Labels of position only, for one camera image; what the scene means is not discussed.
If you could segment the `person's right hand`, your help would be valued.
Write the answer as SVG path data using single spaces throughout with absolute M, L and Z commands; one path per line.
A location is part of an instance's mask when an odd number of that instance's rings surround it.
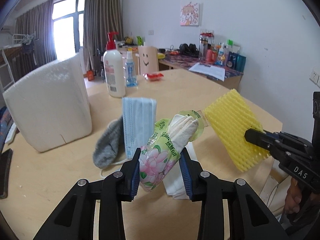
M 285 198 L 284 211 L 286 214 L 298 213 L 300 210 L 300 202 L 302 200 L 302 193 L 298 186 L 298 181 L 291 178 L 290 187 L 287 190 Z

